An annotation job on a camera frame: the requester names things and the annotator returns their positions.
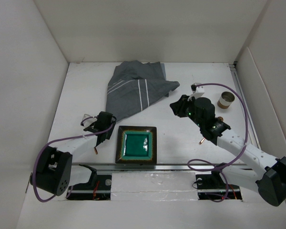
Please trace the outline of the grey striped cloth napkin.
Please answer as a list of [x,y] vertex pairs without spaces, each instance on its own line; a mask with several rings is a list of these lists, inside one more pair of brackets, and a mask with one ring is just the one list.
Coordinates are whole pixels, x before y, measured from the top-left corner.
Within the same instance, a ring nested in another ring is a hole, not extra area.
[[115,67],[108,82],[105,111],[119,122],[145,110],[179,86],[178,81],[166,80],[160,62],[124,61]]

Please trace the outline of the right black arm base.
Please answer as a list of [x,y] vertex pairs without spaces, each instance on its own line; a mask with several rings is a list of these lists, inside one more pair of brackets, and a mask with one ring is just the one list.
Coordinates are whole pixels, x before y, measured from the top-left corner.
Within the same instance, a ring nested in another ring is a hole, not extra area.
[[219,172],[195,174],[192,187],[197,190],[198,200],[219,202],[223,200],[242,200],[240,187],[226,184]]

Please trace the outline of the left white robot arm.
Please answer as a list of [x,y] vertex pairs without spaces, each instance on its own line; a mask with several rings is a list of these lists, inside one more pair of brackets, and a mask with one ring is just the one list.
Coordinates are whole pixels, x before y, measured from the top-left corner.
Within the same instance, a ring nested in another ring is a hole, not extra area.
[[78,185],[83,185],[86,189],[98,186],[95,168],[85,165],[72,168],[72,161],[109,140],[116,120],[108,112],[86,116],[81,121],[84,134],[52,140],[40,150],[30,177],[30,184],[38,201],[47,202],[40,197],[39,189],[51,193],[54,198],[66,190],[72,191]]

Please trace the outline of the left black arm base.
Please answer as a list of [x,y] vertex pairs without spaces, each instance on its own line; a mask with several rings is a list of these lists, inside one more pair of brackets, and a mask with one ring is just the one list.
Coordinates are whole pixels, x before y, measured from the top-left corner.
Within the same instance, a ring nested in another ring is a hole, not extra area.
[[78,165],[71,169],[67,200],[110,200],[112,175],[98,174],[97,169]]

